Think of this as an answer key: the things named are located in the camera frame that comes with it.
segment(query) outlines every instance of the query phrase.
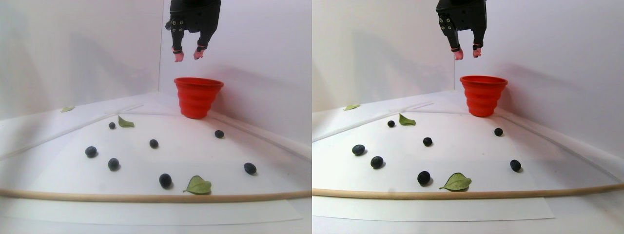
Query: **dried leaf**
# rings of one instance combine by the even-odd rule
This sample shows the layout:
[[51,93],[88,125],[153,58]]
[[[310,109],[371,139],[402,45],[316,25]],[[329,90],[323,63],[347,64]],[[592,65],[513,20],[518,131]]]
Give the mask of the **dried leaf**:
[[75,107],[63,107],[63,109],[61,110],[61,113],[63,112],[68,112],[70,110],[73,110]]
[[401,125],[416,125],[416,121],[405,118],[402,114],[399,114],[399,124]]
[[119,117],[119,126],[120,127],[134,127],[134,123],[133,122],[126,121],[126,120],[122,119],[121,116],[118,116],[118,117]]
[[347,105],[347,107],[345,107],[344,110],[353,110],[353,109],[358,108],[358,107],[359,107],[359,104],[357,104],[357,105]]
[[449,191],[456,192],[458,190],[467,189],[468,186],[470,186],[470,183],[472,183],[470,178],[466,178],[463,174],[457,172],[451,175],[444,187],[441,187],[440,189],[446,188]]
[[187,189],[182,192],[189,192],[195,195],[208,194],[210,193],[210,187],[212,187],[210,181],[205,181],[199,175],[196,175],[191,178],[191,181],[188,182]]

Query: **white platform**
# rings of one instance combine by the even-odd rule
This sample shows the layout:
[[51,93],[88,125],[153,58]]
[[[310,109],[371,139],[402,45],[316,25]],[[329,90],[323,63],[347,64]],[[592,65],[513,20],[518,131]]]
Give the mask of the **white platform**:
[[[433,101],[434,105],[421,110],[467,112],[463,94],[450,91],[420,95],[404,99],[364,104],[357,109],[340,109],[314,113],[314,136],[369,119],[388,110],[400,109],[418,102]],[[616,183],[617,180],[587,164],[584,159],[570,154],[506,120],[494,120],[505,129],[505,138],[512,139],[522,157],[523,168],[530,169],[537,189],[589,187]],[[577,144],[577,150],[584,146]],[[592,160],[600,162],[602,155]],[[612,192],[581,197],[546,198],[556,218],[546,220],[514,220],[496,222],[382,222],[313,217],[315,233],[621,233],[624,226],[624,192]]]

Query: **white table surface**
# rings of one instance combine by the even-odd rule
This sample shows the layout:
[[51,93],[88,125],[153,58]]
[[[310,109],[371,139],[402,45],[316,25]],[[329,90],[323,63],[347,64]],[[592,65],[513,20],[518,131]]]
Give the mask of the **white table surface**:
[[[420,110],[466,112],[465,97],[456,91],[365,104],[354,110],[313,114],[313,138],[369,119],[388,110],[433,101]],[[507,123],[517,134],[523,167],[530,167],[538,189],[591,187],[617,183],[591,165],[540,137]],[[382,222],[313,217],[315,233],[624,233],[624,192],[546,198],[555,218],[495,222]]]
[[[86,122],[97,114],[132,104],[144,104],[145,106],[141,107],[142,110],[153,110],[152,106],[155,105],[166,106],[169,110],[179,110],[176,97],[151,93],[83,105],[62,114],[58,110],[53,110],[0,120],[0,138],[3,139],[0,143],[0,154],[45,139],[69,127]],[[32,183],[53,159],[46,155],[58,154],[76,133],[69,133],[15,157],[0,161],[0,187],[19,188],[23,184]],[[294,167],[274,168],[271,173],[268,173],[274,182],[283,186],[285,191],[304,190],[311,186],[311,164],[298,160],[301,163]],[[281,173],[288,173],[290,176],[279,178]],[[9,218],[4,216],[4,212],[8,205],[6,201],[10,199],[0,198],[0,233],[283,233],[284,230],[288,230],[289,233],[311,233],[311,198],[289,200],[303,217],[299,220],[197,226],[91,225]]]

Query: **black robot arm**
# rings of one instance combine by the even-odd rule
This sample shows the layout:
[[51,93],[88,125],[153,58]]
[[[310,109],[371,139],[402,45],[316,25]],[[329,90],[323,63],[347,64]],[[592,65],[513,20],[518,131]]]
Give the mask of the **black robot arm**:
[[474,35],[473,56],[479,57],[487,28],[485,0],[439,0],[436,11],[442,33],[448,38],[456,59],[463,58],[457,32],[468,29]]
[[220,9],[221,0],[171,0],[171,18],[165,28],[171,30],[173,53],[182,53],[182,38],[186,30],[200,33],[197,51],[205,50],[217,31]]
[[184,38],[184,20],[180,18],[173,18],[171,23],[171,38],[173,39],[173,53],[179,54],[182,52],[182,38]]
[[197,40],[197,51],[202,51],[208,47],[212,35],[217,31],[219,25],[219,12],[221,1],[215,2],[205,9],[205,18],[200,30],[199,40]]

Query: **white paper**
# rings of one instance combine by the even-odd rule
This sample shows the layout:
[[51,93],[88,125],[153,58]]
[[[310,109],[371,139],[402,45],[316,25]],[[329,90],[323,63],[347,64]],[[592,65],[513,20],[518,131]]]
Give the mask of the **white paper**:
[[373,200],[312,197],[312,215],[355,220],[458,222],[554,218],[543,198]]
[[[452,114],[403,115],[414,119],[416,125],[399,125],[399,115],[396,115],[315,142],[313,188],[375,192],[441,192],[447,190],[439,190],[439,187],[444,186],[453,173],[461,172],[472,179],[468,191],[536,189],[529,168],[523,168],[520,173],[511,170],[509,162],[516,159],[522,163],[522,157],[517,155],[509,138],[494,135],[494,129],[501,127],[496,121]],[[395,121],[396,126],[388,127],[389,120]],[[425,137],[430,137],[433,145],[426,147],[422,142]],[[353,146],[357,144],[366,147],[364,155],[355,156],[351,152]],[[373,169],[370,161],[374,156],[381,156],[385,166]],[[432,182],[423,187],[418,184],[417,176],[424,170],[431,174]],[[514,220],[553,217],[543,198],[400,202],[340,199],[344,202],[344,206],[332,205],[331,202],[335,202],[335,199],[315,198],[313,213],[336,218],[387,221]],[[503,216],[499,207],[501,204],[532,210],[523,214],[511,212]],[[369,210],[377,206],[384,207],[387,211]],[[419,211],[428,215],[425,217],[395,212],[403,206],[417,207]],[[437,211],[442,207],[446,207],[447,212],[448,208],[452,207],[456,217],[443,215],[446,213]],[[479,212],[475,212],[474,207],[479,207]]]
[[297,220],[286,200],[246,203],[105,203],[16,200],[7,217],[106,225],[226,225]]
[[[212,195],[289,192],[274,186],[267,171],[274,165],[265,154],[281,149],[216,121],[159,115],[121,115],[134,128],[122,128],[117,116],[81,129],[65,149],[41,173],[28,190],[60,193],[190,195],[188,181],[199,175],[211,181]],[[116,129],[110,130],[109,122]],[[222,130],[223,139],[214,136]],[[159,142],[157,149],[149,145]],[[84,150],[97,148],[88,158]],[[121,168],[111,172],[110,158]],[[243,164],[256,165],[248,175]],[[163,189],[158,178],[172,177],[173,188]],[[285,201],[212,204],[82,203],[18,200],[9,217],[57,222],[134,225],[214,225],[257,223],[301,218]]]

